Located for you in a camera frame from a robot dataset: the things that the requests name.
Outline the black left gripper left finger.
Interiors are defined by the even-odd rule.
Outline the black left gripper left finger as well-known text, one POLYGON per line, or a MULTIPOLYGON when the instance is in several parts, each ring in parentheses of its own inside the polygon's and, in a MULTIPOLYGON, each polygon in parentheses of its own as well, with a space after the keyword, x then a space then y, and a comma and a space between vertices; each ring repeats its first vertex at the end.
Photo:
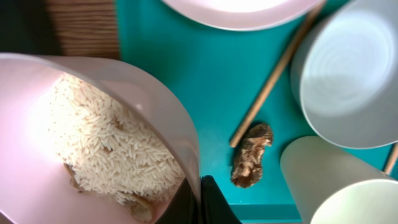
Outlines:
POLYGON ((198 224, 198 208, 190 184, 184 179, 155 224, 198 224))

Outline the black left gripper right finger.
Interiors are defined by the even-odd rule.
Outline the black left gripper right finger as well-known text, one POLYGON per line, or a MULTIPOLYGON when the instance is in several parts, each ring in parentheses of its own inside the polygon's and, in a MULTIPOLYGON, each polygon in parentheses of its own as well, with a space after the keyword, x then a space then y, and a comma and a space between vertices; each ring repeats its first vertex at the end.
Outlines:
POLYGON ((201 178, 201 217, 204 224, 241 224, 210 175, 201 178))

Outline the pile of rice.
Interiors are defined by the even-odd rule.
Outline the pile of rice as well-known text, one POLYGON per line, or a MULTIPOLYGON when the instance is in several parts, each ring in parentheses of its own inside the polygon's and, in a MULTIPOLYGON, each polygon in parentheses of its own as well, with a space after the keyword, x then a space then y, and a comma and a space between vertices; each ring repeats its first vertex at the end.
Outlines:
POLYGON ((50 89, 48 132, 78 186, 124 205, 133 196, 170 200, 185 175, 170 151, 133 112, 93 85, 64 73, 50 89))

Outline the white paper cup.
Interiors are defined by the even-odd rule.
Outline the white paper cup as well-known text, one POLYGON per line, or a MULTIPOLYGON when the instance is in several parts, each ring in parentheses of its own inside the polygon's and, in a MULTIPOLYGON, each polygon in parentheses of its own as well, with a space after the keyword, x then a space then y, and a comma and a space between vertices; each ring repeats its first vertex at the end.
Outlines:
POLYGON ((280 168, 304 223, 397 224, 397 181, 318 136, 291 142, 280 168))

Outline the pink bowl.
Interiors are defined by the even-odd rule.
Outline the pink bowl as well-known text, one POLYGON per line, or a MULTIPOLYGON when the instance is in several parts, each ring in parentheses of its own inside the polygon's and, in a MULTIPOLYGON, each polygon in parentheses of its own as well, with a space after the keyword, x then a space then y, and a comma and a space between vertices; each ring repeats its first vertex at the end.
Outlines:
POLYGON ((14 223, 132 223, 117 203, 79 194, 47 131, 49 90, 64 74, 106 92, 161 138, 184 171, 200 223, 200 149, 193 121, 160 81, 106 58, 1 54, 1 213, 14 223))

